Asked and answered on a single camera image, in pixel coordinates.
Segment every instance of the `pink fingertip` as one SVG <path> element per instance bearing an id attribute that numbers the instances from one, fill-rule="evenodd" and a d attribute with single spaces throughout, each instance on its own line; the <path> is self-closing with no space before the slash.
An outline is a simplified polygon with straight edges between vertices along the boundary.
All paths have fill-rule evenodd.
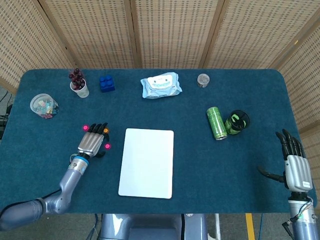
<path id="1" fill-rule="evenodd" d="M 106 143 L 105 145 L 104 145 L 104 147 L 105 147 L 105 149 L 110 149 L 111 148 L 111 145 L 109 144 L 109 143 Z"/>
<path id="2" fill-rule="evenodd" d="M 83 127 L 82 127 L 82 129 L 83 129 L 83 131 L 88 131 L 89 130 L 89 126 L 88 125 L 84 125 Z"/>

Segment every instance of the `white cup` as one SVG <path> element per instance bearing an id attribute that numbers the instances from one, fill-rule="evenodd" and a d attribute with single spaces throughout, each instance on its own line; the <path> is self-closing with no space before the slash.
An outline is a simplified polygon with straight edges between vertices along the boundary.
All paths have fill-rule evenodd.
<path id="1" fill-rule="evenodd" d="M 82 99 L 86 98 L 89 96 L 89 90 L 88 90 L 88 87 L 87 87 L 87 82 L 85 79 L 84 80 L 84 87 L 80 90 L 74 90 L 74 87 L 75 85 L 73 85 L 72 82 L 70 82 L 70 88 L 72 91 L 74 91 L 76 94 L 78 94 L 78 96 Z"/>

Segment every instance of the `plastic container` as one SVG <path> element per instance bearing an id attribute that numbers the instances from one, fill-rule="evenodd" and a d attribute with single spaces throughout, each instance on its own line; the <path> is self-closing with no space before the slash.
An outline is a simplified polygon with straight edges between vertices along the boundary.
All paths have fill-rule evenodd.
<path id="1" fill-rule="evenodd" d="M 74 86 L 72 82 L 70 82 L 70 88 L 72 91 L 74 91 L 80 98 L 84 99 L 89 96 L 89 89 L 87 87 L 87 82 L 84 80 L 84 87 L 80 90 L 74 90 Z"/>
<path id="2" fill-rule="evenodd" d="M 196 83 L 200 88 L 205 88 L 206 86 L 208 86 L 209 82 L 210 77 L 205 73 L 201 73 L 196 80 Z"/>
<path id="3" fill-rule="evenodd" d="M 41 93 L 32 98 L 30 108 L 44 119 L 53 118 L 59 111 L 58 103 L 48 94 Z"/>

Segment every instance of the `gray floor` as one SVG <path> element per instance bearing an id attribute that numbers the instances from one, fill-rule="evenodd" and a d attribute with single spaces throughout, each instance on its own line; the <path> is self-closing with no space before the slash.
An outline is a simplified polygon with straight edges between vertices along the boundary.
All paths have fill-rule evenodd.
<path id="1" fill-rule="evenodd" d="M 0 99 L 6 94 L 6 90 L 0 87 Z M 0 115 L 6 113 L 7 102 L 10 93 L 0 102 Z M 13 102 L 12 96 L 8 105 Z M 290 240 L 290 237 L 282 228 L 289 214 L 286 213 L 265 213 L 261 240 Z M 259 239 L 261 214 L 253 214 L 253 227 L 255 239 Z M 45 215 L 38 222 L 12 230 L 0 232 L 0 240 L 85 240 L 89 231 L 95 223 L 93 214 L 64 214 Z M 214 215 L 207 216 L 208 232 L 215 237 Z M 221 236 L 223 240 L 247 240 L 248 232 L 246 217 L 244 214 L 221 214 L 220 215 Z"/>

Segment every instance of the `white board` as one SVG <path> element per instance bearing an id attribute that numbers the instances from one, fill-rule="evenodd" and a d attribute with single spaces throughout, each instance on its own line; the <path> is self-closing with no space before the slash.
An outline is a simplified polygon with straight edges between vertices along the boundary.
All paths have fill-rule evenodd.
<path id="1" fill-rule="evenodd" d="M 173 156 L 173 131 L 127 128 L 118 194 L 170 199 Z"/>

